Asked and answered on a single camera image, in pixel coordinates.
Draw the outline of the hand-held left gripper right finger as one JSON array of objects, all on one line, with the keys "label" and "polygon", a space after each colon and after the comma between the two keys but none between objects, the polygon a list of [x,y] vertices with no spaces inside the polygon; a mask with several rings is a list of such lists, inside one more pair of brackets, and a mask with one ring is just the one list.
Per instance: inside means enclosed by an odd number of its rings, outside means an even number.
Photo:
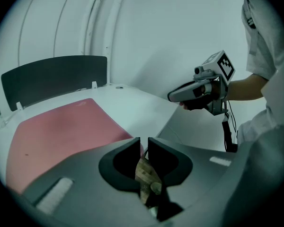
[{"label": "hand-held left gripper right finger", "polygon": [[225,227],[233,187],[221,181],[235,154],[159,138],[148,139],[148,154],[162,182],[157,218],[148,227]]}]

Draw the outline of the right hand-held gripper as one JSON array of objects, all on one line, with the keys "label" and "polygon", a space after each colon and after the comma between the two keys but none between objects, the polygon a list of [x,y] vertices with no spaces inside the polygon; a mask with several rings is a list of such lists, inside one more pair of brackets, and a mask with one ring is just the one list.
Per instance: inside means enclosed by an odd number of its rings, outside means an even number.
[{"label": "right hand-held gripper", "polygon": [[202,97],[201,87],[209,87],[216,79],[220,83],[220,96],[206,106],[206,110],[212,115],[220,115],[228,110],[223,108],[223,103],[228,94],[229,83],[235,73],[230,59],[224,50],[214,53],[195,68],[194,80],[187,82],[168,93],[170,102],[184,102]]}]

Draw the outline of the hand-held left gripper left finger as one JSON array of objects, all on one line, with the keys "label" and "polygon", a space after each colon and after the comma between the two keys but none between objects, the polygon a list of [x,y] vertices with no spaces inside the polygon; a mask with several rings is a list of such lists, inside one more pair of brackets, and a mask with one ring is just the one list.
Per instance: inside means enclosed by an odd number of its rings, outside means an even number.
[{"label": "hand-held left gripper left finger", "polygon": [[37,177],[23,192],[42,227],[153,227],[158,221],[140,199],[135,179],[140,139],[73,154]]}]

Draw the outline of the red desk mat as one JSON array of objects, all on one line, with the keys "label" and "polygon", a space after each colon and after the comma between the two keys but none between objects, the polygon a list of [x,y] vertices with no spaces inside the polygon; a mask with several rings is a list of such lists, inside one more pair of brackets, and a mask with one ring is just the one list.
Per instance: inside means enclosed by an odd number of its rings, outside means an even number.
[{"label": "red desk mat", "polygon": [[65,158],[133,139],[93,99],[87,98],[21,122],[11,141],[6,185],[17,193]]}]

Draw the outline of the person's right forearm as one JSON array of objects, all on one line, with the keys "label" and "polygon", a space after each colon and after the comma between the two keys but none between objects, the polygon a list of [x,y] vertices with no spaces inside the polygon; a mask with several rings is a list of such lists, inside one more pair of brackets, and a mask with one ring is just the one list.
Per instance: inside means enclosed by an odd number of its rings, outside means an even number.
[{"label": "person's right forearm", "polygon": [[263,97],[261,89],[268,80],[252,74],[246,79],[236,80],[229,83],[226,101],[251,101]]}]

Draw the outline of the person's right hand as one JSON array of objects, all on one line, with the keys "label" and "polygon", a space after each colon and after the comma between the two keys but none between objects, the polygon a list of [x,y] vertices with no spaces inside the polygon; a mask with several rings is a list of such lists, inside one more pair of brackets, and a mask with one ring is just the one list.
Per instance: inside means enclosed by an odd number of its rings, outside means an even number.
[{"label": "person's right hand", "polygon": [[206,108],[207,105],[212,102],[213,100],[217,100],[220,97],[221,87],[218,81],[212,81],[212,90],[209,95],[205,95],[199,99],[189,100],[180,102],[179,105],[183,106],[185,110],[201,110]]}]

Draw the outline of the person's grey shirt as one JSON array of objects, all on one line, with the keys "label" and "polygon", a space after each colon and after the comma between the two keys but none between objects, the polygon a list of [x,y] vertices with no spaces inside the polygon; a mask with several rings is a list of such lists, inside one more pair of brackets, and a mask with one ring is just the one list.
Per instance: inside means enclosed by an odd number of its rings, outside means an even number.
[{"label": "person's grey shirt", "polygon": [[268,80],[266,108],[239,127],[250,144],[242,177],[225,212],[227,227],[284,227],[284,24],[269,0],[244,0],[247,70]]}]

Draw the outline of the black desk divider panel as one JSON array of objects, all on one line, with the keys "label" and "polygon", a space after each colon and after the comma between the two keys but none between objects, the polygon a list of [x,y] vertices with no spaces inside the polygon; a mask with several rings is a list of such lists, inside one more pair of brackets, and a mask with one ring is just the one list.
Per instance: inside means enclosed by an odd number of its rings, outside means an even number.
[{"label": "black desk divider panel", "polygon": [[1,76],[11,111],[92,87],[107,84],[107,58],[94,55],[72,55],[43,59],[19,66]]}]

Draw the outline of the white wall pipe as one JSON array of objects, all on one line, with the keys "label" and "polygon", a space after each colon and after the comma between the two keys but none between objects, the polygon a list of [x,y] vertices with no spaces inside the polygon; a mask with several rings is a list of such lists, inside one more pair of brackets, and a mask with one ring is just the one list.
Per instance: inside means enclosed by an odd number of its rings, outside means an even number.
[{"label": "white wall pipe", "polygon": [[102,54],[107,59],[106,67],[106,85],[111,84],[111,58],[112,58],[112,46],[114,40],[115,26],[118,19],[118,14],[123,0],[113,0],[111,10],[108,15],[106,27],[104,30],[104,40]]}]

